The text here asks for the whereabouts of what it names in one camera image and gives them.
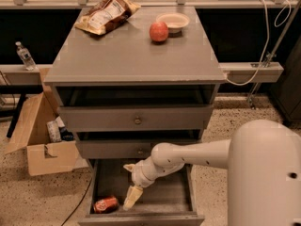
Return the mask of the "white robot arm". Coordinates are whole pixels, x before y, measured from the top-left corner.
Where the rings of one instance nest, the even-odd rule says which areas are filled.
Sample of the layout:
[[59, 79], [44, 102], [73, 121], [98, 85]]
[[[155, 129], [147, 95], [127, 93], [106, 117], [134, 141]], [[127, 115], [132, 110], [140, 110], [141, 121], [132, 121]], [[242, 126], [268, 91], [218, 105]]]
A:
[[131, 209], [144, 188], [186, 164], [228, 171], [228, 226], [301, 225], [301, 137], [288, 127], [255, 120], [230, 139], [159, 143], [148, 158], [124, 166], [133, 184], [123, 208]]

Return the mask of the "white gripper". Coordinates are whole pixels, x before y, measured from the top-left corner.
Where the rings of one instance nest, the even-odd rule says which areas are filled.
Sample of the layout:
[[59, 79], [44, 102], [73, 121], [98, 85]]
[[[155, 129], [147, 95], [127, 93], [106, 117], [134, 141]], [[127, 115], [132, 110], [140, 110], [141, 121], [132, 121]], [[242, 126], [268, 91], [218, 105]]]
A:
[[161, 167], [156, 165], [151, 157], [148, 157], [136, 164], [125, 164], [123, 167], [132, 173], [132, 181], [134, 183], [134, 186], [129, 186], [123, 203], [123, 209], [128, 211], [133, 208], [143, 194], [143, 188], [152, 185], [160, 177], [165, 177], [181, 170], [183, 163], [177, 166]]

